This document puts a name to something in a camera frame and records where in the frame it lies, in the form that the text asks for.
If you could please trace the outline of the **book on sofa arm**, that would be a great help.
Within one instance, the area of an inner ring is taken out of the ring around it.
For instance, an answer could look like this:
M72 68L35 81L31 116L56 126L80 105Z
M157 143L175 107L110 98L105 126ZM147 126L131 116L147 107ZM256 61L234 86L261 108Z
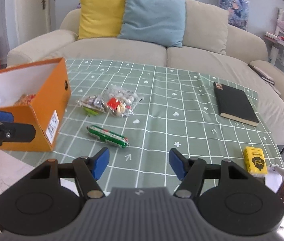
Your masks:
M261 69L259 69L256 66L253 66L251 64L247 64L248 67L250 67L261 79L263 79L264 81L266 81L267 83L271 84L271 85L275 85L275 81L274 79L269 76L267 73L263 72Z

